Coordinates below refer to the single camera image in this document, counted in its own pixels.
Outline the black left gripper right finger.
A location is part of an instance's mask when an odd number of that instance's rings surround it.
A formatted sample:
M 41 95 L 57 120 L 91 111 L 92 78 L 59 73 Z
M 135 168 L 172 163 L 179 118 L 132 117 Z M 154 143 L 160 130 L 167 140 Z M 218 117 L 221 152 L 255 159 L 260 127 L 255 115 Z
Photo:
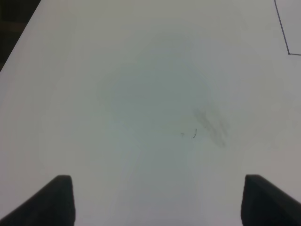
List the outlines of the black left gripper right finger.
M 301 203 L 260 175 L 246 175 L 241 203 L 244 226 L 299 226 Z

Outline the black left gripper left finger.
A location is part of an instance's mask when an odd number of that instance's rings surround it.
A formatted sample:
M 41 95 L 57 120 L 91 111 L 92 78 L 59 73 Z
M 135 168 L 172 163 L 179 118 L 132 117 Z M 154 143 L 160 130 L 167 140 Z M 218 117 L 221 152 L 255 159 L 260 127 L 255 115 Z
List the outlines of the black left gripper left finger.
M 72 178 L 59 175 L 0 220 L 2 226 L 73 226 L 76 209 Z

